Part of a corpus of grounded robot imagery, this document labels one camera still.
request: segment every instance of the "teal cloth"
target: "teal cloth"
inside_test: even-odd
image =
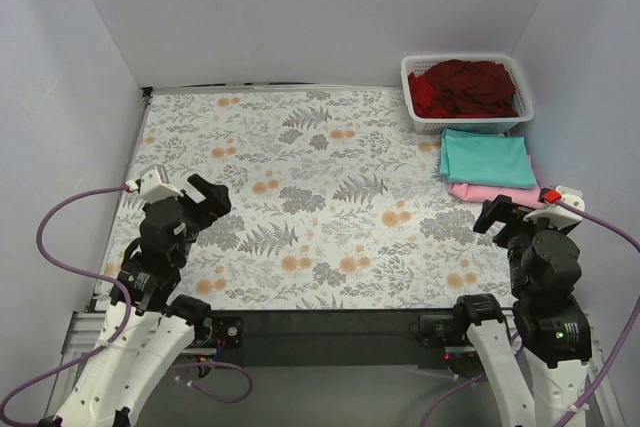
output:
[[[536,178],[523,137],[502,137],[446,129],[440,175],[450,183],[533,189]]]

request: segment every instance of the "pink cloth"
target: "pink cloth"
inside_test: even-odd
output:
[[[506,195],[516,204],[525,205],[533,209],[542,209],[543,204],[538,202],[540,187],[535,189],[513,189],[508,187],[490,187],[487,185],[473,184],[449,184],[449,193],[465,202],[484,202],[494,200],[498,195]]]

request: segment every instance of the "red towel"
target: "red towel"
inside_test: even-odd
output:
[[[516,87],[502,64],[448,60],[416,77],[409,90],[418,117],[518,117],[512,97]]]

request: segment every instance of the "fabric mat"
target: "fabric mat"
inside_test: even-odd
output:
[[[213,309],[450,307],[479,292],[509,305],[506,251],[471,231],[480,205],[447,193],[439,142],[413,131],[396,89],[154,95],[130,178],[163,164],[189,194],[192,173],[229,186],[233,210],[174,293]],[[109,275],[141,207],[121,200]]]

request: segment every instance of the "white basket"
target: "white basket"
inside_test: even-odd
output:
[[[423,74],[436,64],[451,59],[459,60],[489,60],[496,64],[504,65],[509,76],[516,86],[516,95],[513,98],[513,109],[518,117],[505,117],[493,119],[423,119],[418,117],[413,109],[411,91],[409,90],[409,74],[416,76]],[[418,134],[439,134],[444,129],[465,130],[467,132],[479,132],[482,134],[503,134],[520,122],[527,122],[533,118],[533,102],[525,84],[524,76],[515,61],[501,54],[459,54],[459,55],[413,55],[402,59],[401,64],[402,88],[404,100],[409,109],[409,115],[413,119],[413,126]]]

